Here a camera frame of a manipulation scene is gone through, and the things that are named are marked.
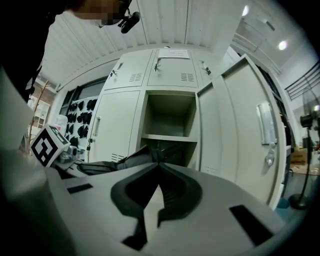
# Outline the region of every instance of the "white container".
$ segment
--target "white container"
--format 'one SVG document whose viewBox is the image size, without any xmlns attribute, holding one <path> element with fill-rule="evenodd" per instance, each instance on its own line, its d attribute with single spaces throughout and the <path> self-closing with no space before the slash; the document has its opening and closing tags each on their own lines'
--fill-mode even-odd
<svg viewBox="0 0 320 256">
<path fill-rule="evenodd" d="M 58 116 L 55 119 L 55 123 L 53 124 L 54 127 L 57 128 L 57 130 L 65 136 L 66 130 L 67 130 L 67 123 L 68 118 L 63 114 L 58 114 Z"/>
</svg>

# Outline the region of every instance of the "black cloth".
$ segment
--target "black cloth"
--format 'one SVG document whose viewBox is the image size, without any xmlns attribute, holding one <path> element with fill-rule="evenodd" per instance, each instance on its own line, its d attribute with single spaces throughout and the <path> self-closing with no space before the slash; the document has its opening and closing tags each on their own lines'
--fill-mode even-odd
<svg viewBox="0 0 320 256">
<path fill-rule="evenodd" d="M 78 164 L 77 169 L 87 175 L 98 175 L 103 173 L 110 173 L 119 170 L 128 169 L 135 166 L 140 166 L 147 163 L 159 163 L 159 162 L 170 162 L 170 158 L 175 155 L 180 155 L 183 151 L 182 144 L 176 144 L 165 150 L 158 148 L 149 148 L 144 146 L 137 152 L 130 156 L 124 157 L 118 162 L 100 161 L 91 163 Z M 171 164 L 180 165 L 181 159 L 177 159 Z"/>
<path fill-rule="evenodd" d="M 0 60 L 26 102 L 41 70 L 49 27 L 66 6 L 67 0 L 5 1 L 2 6 Z"/>
</svg>

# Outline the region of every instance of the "ceiling light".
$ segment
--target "ceiling light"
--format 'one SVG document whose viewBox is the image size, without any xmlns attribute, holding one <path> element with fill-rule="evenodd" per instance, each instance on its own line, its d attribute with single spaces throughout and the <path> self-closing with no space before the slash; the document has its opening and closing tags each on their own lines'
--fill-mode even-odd
<svg viewBox="0 0 320 256">
<path fill-rule="evenodd" d="M 279 45 L 278 45 L 278 48 L 279 48 L 279 50 L 284 50 L 284 49 L 286 49 L 287 48 L 287 42 L 286 41 L 282 41 L 282 42 L 280 42 L 279 43 Z"/>
<path fill-rule="evenodd" d="M 246 16 L 246 15 L 248 14 L 248 12 L 249 12 L 249 6 L 246 5 L 246 6 L 244 7 L 244 9 L 243 9 L 242 16 Z"/>
</svg>

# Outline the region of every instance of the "fan stand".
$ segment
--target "fan stand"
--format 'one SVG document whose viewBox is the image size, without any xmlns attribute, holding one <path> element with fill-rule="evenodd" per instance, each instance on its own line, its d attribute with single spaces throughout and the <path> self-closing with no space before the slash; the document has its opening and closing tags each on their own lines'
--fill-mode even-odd
<svg viewBox="0 0 320 256">
<path fill-rule="evenodd" d="M 307 186 L 309 171 L 310 171 L 310 161 L 311 161 L 311 139 L 310 139 L 310 127 L 307 128 L 307 169 L 306 169 L 306 175 L 305 180 L 303 184 L 303 189 L 301 191 L 301 194 L 293 194 L 289 197 L 289 202 L 292 208 L 295 208 L 297 210 L 305 210 L 310 205 L 310 198 L 308 196 L 305 196 L 305 190 Z"/>
</svg>

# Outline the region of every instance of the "white ceiling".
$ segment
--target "white ceiling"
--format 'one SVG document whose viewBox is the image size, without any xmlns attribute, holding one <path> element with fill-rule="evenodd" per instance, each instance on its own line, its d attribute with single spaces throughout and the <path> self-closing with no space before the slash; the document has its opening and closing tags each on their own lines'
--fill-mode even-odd
<svg viewBox="0 0 320 256">
<path fill-rule="evenodd" d="M 303 29 L 276 1 L 250 0 L 248 6 L 249 13 L 241 19 L 236 35 L 252 43 L 247 45 L 251 52 L 264 52 L 281 70 L 305 41 Z M 278 49 L 281 41 L 287 41 L 285 50 Z"/>
<path fill-rule="evenodd" d="M 281 67 L 300 45 L 301 29 L 269 0 L 133 0 L 131 13 L 141 21 L 127 34 L 116 25 L 98 28 L 65 12 L 56 17 L 45 45 L 42 75 L 64 83 L 95 63 L 114 59 L 115 53 L 147 45 L 187 44 L 209 49 L 222 57 L 235 32 L 270 55 Z M 244 6 L 250 11 L 242 19 Z M 272 31 L 264 20 L 268 20 Z M 277 45 L 289 40 L 288 50 Z"/>
<path fill-rule="evenodd" d="M 49 29 L 42 75 L 54 84 L 63 83 L 86 65 L 107 60 L 115 52 L 160 43 L 189 44 L 224 54 L 246 2 L 133 0 L 130 12 L 139 11 L 141 21 L 127 34 L 116 25 L 98 28 L 65 12 Z"/>
</svg>

